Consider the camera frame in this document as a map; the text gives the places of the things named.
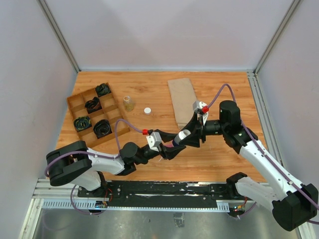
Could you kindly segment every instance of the wooden table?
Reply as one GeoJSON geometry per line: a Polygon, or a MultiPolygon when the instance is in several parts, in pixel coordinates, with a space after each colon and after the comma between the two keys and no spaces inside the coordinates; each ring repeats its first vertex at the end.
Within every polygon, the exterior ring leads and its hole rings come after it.
{"type": "MultiPolygon", "coordinates": [[[[80,72],[73,94],[108,82],[117,103],[130,123],[139,129],[160,129],[178,132],[174,117],[167,80],[188,77],[191,79],[199,100],[207,104],[213,99],[224,83],[229,83],[236,96],[245,124],[264,142],[254,99],[244,72],[80,72]],[[123,97],[129,95],[135,101],[133,111],[124,110],[123,97]],[[150,107],[152,113],[144,114],[150,107]]],[[[223,90],[216,103],[210,108],[209,120],[218,119],[218,106],[222,100],[230,100],[227,88],[223,90]]],[[[57,148],[77,141],[70,112],[62,126],[57,148]]],[[[119,137],[121,146],[132,141],[139,146],[147,144],[145,136],[135,132],[119,137]]],[[[117,153],[115,139],[94,147],[94,150],[117,153]]],[[[227,177],[243,172],[258,182],[264,182],[259,172],[244,158],[226,145],[222,136],[209,136],[200,148],[187,147],[173,160],[151,159],[146,165],[137,165],[137,170],[128,176],[115,176],[105,173],[110,180],[159,180],[159,181],[207,181],[224,182],[227,177]]]]}

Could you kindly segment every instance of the wooden organizer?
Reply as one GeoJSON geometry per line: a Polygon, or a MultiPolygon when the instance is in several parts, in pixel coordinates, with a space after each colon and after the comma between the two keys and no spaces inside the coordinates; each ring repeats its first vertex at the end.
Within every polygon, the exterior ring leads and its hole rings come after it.
{"type": "MultiPolygon", "coordinates": [[[[75,121],[76,118],[82,117],[82,116],[88,116],[91,120],[92,126],[83,131],[78,132],[76,128],[74,128],[79,139],[85,141],[88,147],[94,147],[101,143],[109,141],[111,139],[114,139],[115,138],[115,122],[118,119],[124,119],[115,101],[111,87],[110,87],[110,90],[111,90],[111,93],[99,97],[102,109],[95,111],[91,114],[87,112],[85,108],[85,103],[89,100],[92,100],[94,97],[98,97],[95,91],[95,88],[91,88],[79,94],[72,95],[66,99],[73,122],[75,121]],[[111,125],[112,133],[98,139],[93,131],[93,127],[100,120],[109,121],[111,125]]],[[[118,123],[117,128],[118,128],[118,136],[130,131],[130,128],[122,121],[118,123]]]]}

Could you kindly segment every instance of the red connector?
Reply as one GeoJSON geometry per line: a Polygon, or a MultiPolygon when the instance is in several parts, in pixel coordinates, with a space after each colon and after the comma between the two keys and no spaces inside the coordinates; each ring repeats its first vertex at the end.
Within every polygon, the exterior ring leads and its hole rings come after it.
{"type": "Polygon", "coordinates": [[[207,106],[204,106],[201,111],[203,111],[203,113],[207,113],[209,111],[209,108],[207,106]]]}
{"type": "Polygon", "coordinates": [[[146,128],[143,129],[143,130],[142,130],[142,134],[143,134],[143,135],[148,135],[148,134],[149,134],[149,133],[148,133],[148,130],[147,130],[146,128]]]}

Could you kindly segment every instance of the gray wall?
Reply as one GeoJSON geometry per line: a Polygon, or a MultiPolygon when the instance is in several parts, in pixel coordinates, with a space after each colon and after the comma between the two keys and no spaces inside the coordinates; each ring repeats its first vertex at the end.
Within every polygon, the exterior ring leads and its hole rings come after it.
{"type": "MultiPolygon", "coordinates": [[[[319,188],[319,1],[303,1],[259,74],[286,167],[319,188]]],[[[314,226],[317,237],[319,227],[314,226]]]]}
{"type": "Polygon", "coordinates": [[[253,69],[292,0],[47,0],[82,70],[253,69]]]}
{"type": "Polygon", "coordinates": [[[35,0],[0,1],[0,232],[16,239],[76,74],[35,0]]]}

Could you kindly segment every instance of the white lid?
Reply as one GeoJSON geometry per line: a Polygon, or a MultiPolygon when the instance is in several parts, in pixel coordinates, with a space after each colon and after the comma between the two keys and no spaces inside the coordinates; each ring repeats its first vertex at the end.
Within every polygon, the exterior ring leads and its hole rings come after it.
{"type": "Polygon", "coordinates": [[[147,107],[144,109],[144,113],[149,115],[152,112],[151,108],[147,107]]]}

